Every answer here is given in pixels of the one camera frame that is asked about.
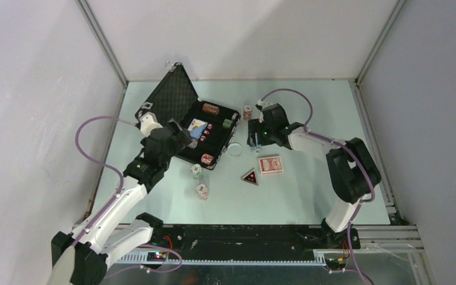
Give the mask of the light blue chip stack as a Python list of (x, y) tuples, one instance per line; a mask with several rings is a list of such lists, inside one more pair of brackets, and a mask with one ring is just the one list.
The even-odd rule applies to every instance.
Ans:
[(251, 146), (251, 150), (254, 154), (259, 154), (261, 152), (261, 145), (255, 144)]

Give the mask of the black aluminium poker case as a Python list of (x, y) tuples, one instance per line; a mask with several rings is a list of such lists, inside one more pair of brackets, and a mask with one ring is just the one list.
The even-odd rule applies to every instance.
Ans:
[[(203, 112), (204, 103), (218, 106), (219, 114), (211, 115)], [(226, 152), (228, 145), (232, 142), (237, 125), (242, 118), (237, 110), (201, 100), (180, 62), (173, 64), (158, 86), (137, 110), (135, 118), (140, 119), (147, 112), (153, 112), (157, 121), (162, 125), (170, 119), (174, 119), (182, 127), (188, 129), (194, 118), (213, 124), (212, 131), (205, 141), (192, 138), (192, 143), (177, 155), (180, 159), (193, 164), (198, 163), (208, 170), (213, 170), (217, 166), (221, 155)], [(230, 128), (223, 128), (222, 124), (225, 119), (233, 121)], [(201, 156), (204, 153), (214, 157), (210, 166), (201, 163)]]

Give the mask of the red playing card deck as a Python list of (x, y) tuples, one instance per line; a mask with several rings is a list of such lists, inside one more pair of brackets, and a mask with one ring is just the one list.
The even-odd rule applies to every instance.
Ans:
[(280, 156), (258, 158), (258, 165), (262, 175), (282, 173), (283, 165)]

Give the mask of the green white chip stack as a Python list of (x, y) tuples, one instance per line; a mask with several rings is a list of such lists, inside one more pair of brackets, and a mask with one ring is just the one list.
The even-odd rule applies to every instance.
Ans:
[(192, 177), (196, 180), (202, 179), (202, 167), (200, 164), (194, 164), (191, 166)]

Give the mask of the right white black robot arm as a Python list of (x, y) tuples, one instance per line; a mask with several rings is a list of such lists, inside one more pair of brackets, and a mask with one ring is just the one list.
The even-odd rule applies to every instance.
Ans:
[(280, 104), (259, 101), (255, 107), (260, 117), (248, 122), (248, 145), (275, 144), (326, 162), (336, 198), (322, 222), (321, 239), (329, 248), (339, 247), (360, 206), (374, 200), (375, 186), (381, 182), (366, 144), (357, 137), (337, 140), (309, 131), (302, 123), (290, 123)]

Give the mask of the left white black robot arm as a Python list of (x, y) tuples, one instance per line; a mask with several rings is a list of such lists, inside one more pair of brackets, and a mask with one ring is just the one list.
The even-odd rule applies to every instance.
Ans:
[(189, 131), (171, 120), (140, 124), (142, 149), (123, 172), (105, 204), (71, 233), (52, 239), (52, 272), (48, 284), (100, 284), (108, 269), (134, 248), (162, 244), (163, 222), (140, 214), (123, 230), (116, 230), (128, 212), (163, 179), (173, 156), (191, 143)]

